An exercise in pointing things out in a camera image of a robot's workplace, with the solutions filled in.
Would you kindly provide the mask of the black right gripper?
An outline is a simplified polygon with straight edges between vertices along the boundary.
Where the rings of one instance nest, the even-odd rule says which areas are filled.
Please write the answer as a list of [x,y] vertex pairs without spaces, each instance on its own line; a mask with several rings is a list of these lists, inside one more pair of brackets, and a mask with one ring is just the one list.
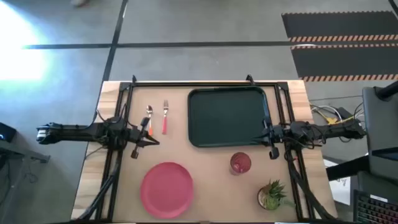
[[280,142],[279,136],[275,133],[272,123],[269,119],[264,119],[264,130],[263,134],[254,137],[254,142],[262,144],[263,146],[270,147],[269,157],[270,159],[277,159],[280,156],[279,148],[275,146],[276,142]]

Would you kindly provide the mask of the metal fork red handle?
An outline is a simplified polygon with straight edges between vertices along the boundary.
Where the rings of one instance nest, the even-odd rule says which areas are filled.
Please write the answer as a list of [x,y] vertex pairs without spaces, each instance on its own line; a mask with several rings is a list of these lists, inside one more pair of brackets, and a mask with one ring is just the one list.
[[167,113],[169,111],[169,102],[168,102],[168,100],[164,100],[163,111],[164,111],[164,117],[163,117],[163,120],[162,120],[162,134],[166,135],[167,134]]

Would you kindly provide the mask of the metal spoon orange handle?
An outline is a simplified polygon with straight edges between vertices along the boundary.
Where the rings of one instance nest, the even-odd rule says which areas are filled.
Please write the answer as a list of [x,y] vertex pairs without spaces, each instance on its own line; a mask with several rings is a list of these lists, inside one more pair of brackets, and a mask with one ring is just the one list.
[[149,135],[153,135],[153,129],[152,129],[152,114],[153,114],[153,109],[151,107],[151,105],[147,105],[146,108],[147,111],[147,115],[149,117],[149,122],[148,122],[148,133]]

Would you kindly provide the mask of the red faceted plastic cup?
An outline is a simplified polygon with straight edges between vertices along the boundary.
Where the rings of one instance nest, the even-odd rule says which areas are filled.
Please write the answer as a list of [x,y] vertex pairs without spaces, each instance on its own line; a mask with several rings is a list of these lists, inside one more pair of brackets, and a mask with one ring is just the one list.
[[251,168],[251,158],[244,152],[237,152],[232,155],[229,162],[229,169],[233,175],[241,175]]

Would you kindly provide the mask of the dark green plastic tray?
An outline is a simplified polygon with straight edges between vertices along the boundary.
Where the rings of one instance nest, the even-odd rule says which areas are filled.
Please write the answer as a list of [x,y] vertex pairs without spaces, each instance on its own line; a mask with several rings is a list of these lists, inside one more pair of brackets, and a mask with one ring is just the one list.
[[188,138],[196,147],[260,144],[272,127],[266,93],[258,86],[194,89],[187,101]]

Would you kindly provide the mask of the pink round plate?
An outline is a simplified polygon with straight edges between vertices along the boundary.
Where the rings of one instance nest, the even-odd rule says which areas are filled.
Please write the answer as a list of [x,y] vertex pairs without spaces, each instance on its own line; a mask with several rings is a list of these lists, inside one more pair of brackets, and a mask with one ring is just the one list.
[[161,219],[176,218],[188,210],[193,193],[189,171],[175,162],[163,162],[152,167],[140,186],[144,209]]

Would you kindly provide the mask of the potted succulent plant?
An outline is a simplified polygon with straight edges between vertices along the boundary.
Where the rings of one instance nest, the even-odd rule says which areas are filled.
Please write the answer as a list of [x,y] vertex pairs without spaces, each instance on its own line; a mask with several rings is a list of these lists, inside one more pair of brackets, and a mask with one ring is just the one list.
[[279,179],[269,180],[269,183],[261,187],[257,193],[257,202],[265,210],[277,210],[281,206],[295,208],[294,201],[287,198],[285,184]]

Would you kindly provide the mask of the black power adapter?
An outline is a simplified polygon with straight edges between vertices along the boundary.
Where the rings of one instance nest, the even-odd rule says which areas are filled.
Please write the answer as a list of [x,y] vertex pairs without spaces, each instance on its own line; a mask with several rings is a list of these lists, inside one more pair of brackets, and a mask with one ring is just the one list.
[[339,107],[336,110],[337,110],[338,114],[341,116],[341,120],[353,117],[353,114],[350,113],[348,110],[346,110],[343,107]]

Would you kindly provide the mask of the black stand base bar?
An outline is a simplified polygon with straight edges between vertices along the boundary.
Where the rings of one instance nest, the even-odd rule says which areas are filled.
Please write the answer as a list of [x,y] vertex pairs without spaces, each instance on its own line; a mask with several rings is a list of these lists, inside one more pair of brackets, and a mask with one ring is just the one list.
[[362,156],[351,161],[326,168],[328,180],[337,180],[344,177],[356,176],[358,182],[377,177],[371,170],[369,156]]

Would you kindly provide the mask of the white paper sheet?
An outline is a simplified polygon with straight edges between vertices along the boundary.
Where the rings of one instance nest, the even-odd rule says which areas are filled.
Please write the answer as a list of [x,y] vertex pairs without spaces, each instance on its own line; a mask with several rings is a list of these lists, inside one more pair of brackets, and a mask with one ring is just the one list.
[[351,205],[351,177],[330,180],[329,185],[334,201]]

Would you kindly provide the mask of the black hazard-striped floor mat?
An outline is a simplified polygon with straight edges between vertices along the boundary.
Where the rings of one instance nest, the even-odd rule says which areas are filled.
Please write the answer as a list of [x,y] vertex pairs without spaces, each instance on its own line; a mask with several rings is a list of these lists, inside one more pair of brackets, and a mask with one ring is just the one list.
[[297,46],[291,52],[305,82],[398,80],[398,44]]
[[291,42],[398,40],[391,11],[291,12],[282,20]]

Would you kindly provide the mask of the grey monitor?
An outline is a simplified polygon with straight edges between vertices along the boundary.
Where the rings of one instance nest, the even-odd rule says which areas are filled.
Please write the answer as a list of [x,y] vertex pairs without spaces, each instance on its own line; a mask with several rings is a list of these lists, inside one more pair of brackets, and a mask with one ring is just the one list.
[[398,81],[362,94],[371,173],[398,181]]

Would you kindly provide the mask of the backlit black keyboard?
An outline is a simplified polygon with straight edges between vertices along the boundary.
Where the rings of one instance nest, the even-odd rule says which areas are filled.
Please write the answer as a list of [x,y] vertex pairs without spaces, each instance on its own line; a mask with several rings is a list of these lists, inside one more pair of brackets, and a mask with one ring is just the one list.
[[398,224],[398,202],[354,190],[353,221],[363,224]]

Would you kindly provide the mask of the black box blue light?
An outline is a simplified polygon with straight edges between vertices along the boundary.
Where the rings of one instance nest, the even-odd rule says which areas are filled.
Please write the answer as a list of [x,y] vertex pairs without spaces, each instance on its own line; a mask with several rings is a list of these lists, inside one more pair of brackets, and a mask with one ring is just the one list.
[[0,140],[12,142],[15,135],[16,130],[13,127],[0,122]]

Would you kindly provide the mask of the black aluminium table frame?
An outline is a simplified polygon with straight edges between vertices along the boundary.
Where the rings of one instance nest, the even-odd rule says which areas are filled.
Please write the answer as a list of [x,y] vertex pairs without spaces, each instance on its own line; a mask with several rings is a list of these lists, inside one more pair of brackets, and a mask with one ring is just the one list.
[[[123,86],[123,82],[110,81],[104,82],[101,87],[97,110],[104,118],[112,116],[117,107],[119,96],[119,88]],[[138,88],[150,90],[152,88],[170,88],[171,90],[180,91],[182,87],[187,88],[210,88],[218,86],[242,86],[248,85],[248,81],[170,81],[170,82],[137,82]],[[305,84],[301,80],[277,80],[266,81],[259,80],[257,85],[265,88],[269,97],[269,103],[275,105],[278,101],[282,103],[285,120],[299,120],[313,122],[313,116],[310,109]],[[76,219],[90,203],[94,200],[96,194],[103,182],[103,174],[114,165],[116,154],[107,152],[95,152],[99,145],[90,143],[87,147],[87,154],[90,157],[84,161],[83,169],[80,176],[75,203],[73,206],[71,218]],[[324,206],[325,210],[332,216],[336,216],[335,203],[332,198],[331,188],[326,175],[326,168],[322,158],[320,148],[304,149],[301,152],[292,152],[297,157],[294,162],[296,169],[302,176],[317,200]],[[318,218],[319,214],[314,206],[310,204],[308,198],[295,181],[290,181],[289,186],[296,189],[300,197],[299,214],[304,218]]]

